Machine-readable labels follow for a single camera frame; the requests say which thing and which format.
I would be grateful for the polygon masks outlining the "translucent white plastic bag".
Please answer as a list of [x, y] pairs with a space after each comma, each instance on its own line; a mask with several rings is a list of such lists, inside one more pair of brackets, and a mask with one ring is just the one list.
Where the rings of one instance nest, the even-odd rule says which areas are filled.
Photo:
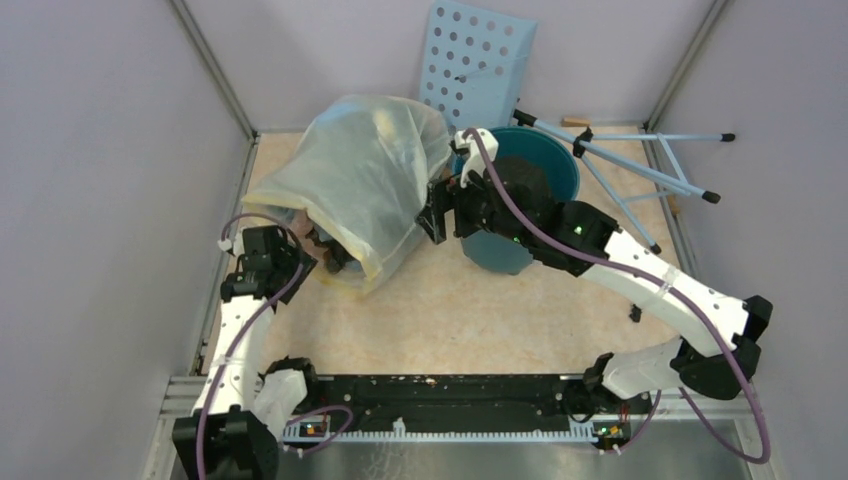
[[366, 295], [414, 251], [415, 218], [452, 150], [443, 115], [415, 100], [346, 95], [319, 114], [280, 168], [243, 197], [244, 209], [287, 219], [303, 212], [358, 262], [319, 280]]

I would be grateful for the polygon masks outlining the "dark grey trash bag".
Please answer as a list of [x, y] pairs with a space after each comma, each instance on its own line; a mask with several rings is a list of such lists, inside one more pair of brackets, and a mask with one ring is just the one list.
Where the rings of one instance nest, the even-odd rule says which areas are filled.
[[331, 243], [334, 239], [314, 223], [305, 211], [295, 211], [290, 229], [301, 242], [304, 251], [310, 256], [324, 262], [331, 258]]

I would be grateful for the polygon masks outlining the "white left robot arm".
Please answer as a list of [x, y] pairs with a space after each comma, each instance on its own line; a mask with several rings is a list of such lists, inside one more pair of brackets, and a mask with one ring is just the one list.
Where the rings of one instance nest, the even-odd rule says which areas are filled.
[[344, 405], [316, 406], [321, 388], [306, 359], [287, 358], [266, 374], [259, 368], [277, 307], [290, 302], [315, 259], [283, 225], [246, 228], [218, 245], [235, 256], [236, 269], [220, 286], [209, 374], [191, 413], [175, 421], [172, 442], [191, 479], [274, 479], [286, 428], [314, 422], [317, 443], [293, 450], [303, 457], [345, 433], [354, 413]]

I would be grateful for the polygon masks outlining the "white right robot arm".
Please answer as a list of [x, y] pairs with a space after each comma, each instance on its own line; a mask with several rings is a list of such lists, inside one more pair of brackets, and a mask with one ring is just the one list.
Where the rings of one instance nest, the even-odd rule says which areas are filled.
[[679, 335], [637, 352], [600, 356], [583, 377], [594, 409], [612, 412], [645, 391], [678, 387], [716, 400], [739, 395], [759, 362], [757, 341], [773, 309], [768, 300], [742, 300], [707, 287], [643, 248], [603, 211], [556, 200], [545, 172], [521, 157], [502, 158], [493, 167], [528, 220], [513, 214], [488, 171], [472, 170], [429, 183], [417, 222], [434, 243], [445, 241], [451, 211], [457, 237], [480, 231], [501, 236], [545, 266], [622, 295]]

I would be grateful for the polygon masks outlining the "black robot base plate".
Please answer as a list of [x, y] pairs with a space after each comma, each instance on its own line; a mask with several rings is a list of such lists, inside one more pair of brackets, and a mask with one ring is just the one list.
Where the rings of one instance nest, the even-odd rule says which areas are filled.
[[630, 400], [590, 395], [571, 374], [335, 375], [307, 382], [295, 415], [310, 411], [335, 431], [351, 410], [348, 435], [386, 433], [404, 427], [411, 434], [594, 433], [590, 422], [604, 416], [625, 420], [646, 414], [651, 397]]

